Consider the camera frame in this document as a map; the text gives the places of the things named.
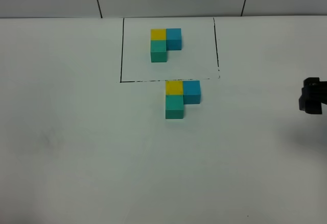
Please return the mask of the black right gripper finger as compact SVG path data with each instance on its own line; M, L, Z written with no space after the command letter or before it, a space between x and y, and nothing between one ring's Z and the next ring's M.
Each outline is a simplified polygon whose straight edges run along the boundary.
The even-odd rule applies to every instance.
M322 114L322 104L326 105L326 81L310 77L303 81L299 109L308 114Z

